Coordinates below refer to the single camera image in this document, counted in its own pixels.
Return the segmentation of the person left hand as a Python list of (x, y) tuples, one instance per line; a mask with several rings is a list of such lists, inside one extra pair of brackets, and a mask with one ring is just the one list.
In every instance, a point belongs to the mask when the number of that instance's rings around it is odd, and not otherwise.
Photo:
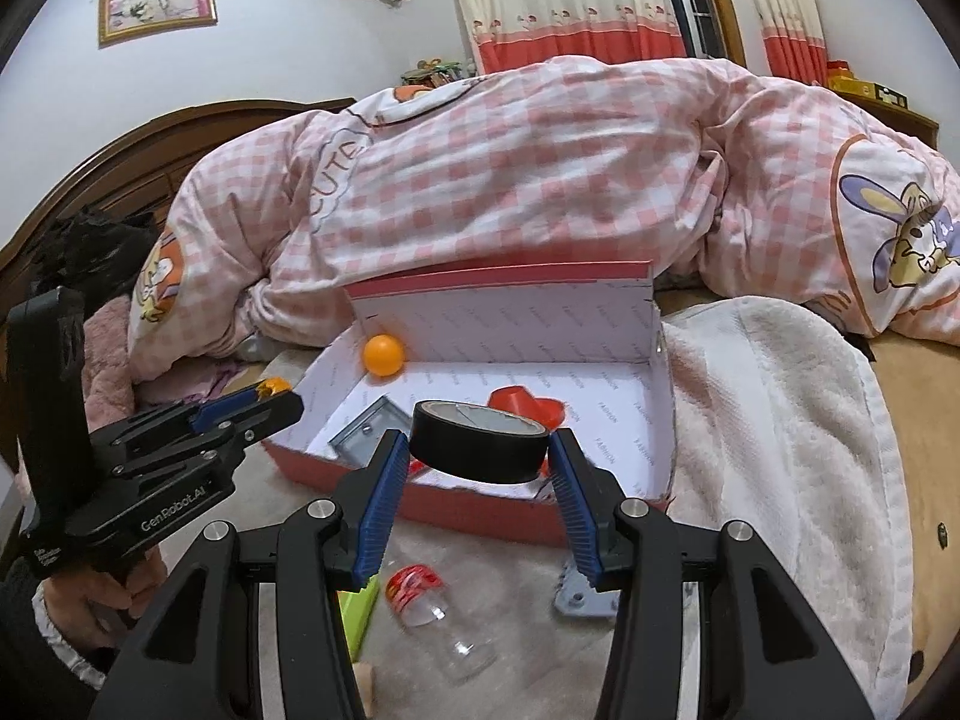
[(107, 622), (106, 610), (140, 619), (166, 577), (158, 546), (146, 551), (124, 582), (89, 566), (60, 572), (43, 580), (47, 614), (75, 649), (114, 649), (125, 628)]

